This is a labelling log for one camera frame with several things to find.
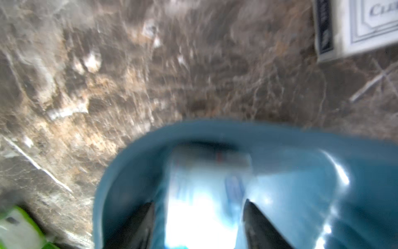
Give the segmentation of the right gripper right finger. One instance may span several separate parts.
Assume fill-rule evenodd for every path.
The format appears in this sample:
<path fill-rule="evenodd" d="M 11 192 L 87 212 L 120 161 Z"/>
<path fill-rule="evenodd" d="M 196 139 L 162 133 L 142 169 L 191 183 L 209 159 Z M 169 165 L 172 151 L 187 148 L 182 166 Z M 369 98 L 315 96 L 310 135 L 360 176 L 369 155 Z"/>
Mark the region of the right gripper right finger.
<path fill-rule="evenodd" d="M 243 222 L 249 249 L 292 249 L 288 241 L 249 199 L 244 205 Z"/>

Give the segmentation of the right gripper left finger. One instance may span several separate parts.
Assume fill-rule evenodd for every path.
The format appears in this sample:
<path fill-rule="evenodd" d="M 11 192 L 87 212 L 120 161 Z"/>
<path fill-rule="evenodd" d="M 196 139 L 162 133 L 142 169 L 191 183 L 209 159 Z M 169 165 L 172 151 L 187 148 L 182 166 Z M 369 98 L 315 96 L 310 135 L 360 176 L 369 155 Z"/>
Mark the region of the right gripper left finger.
<path fill-rule="evenodd" d="M 106 242 L 105 249 L 150 249 L 154 226 L 154 203 L 141 205 Z"/>

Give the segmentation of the blue tissue pack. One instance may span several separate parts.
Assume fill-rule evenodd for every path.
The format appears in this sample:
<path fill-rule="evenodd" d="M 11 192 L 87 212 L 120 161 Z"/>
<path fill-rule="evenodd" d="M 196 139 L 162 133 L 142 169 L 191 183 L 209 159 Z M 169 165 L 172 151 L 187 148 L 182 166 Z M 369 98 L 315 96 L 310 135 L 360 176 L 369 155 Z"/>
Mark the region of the blue tissue pack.
<path fill-rule="evenodd" d="M 165 247 L 235 248 L 252 178 L 251 157 L 230 149 L 178 146 L 167 173 Z"/>

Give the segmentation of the teal storage box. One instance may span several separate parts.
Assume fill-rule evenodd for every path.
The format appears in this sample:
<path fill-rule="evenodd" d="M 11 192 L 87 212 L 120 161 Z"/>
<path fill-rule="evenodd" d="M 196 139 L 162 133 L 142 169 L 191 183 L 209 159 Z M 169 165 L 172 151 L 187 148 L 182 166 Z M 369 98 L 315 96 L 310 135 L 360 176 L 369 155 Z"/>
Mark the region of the teal storage box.
<path fill-rule="evenodd" d="M 167 249 L 167 165 L 172 151 L 185 145 L 247 153 L 252 178 L 245 200 L 293 249 L 398 246 L 396 143 L 268 123 L 199 120 L 149 132 L 116 156 L 95 193 L 95 248 L 104 249 L 141 205 L 153 202 L 150 249 Z"/>

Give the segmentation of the green tissue pack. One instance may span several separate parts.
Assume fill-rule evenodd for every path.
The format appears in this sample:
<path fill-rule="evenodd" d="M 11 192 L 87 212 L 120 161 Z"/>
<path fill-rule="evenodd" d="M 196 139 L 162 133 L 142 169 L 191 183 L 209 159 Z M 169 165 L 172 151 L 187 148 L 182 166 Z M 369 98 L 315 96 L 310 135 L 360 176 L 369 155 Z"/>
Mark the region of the green tissue pack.
<path fill-rule="evenodd" d="M 14 206 L 1 214 L 2 249 L 58 249 L 27 212 Z"/>

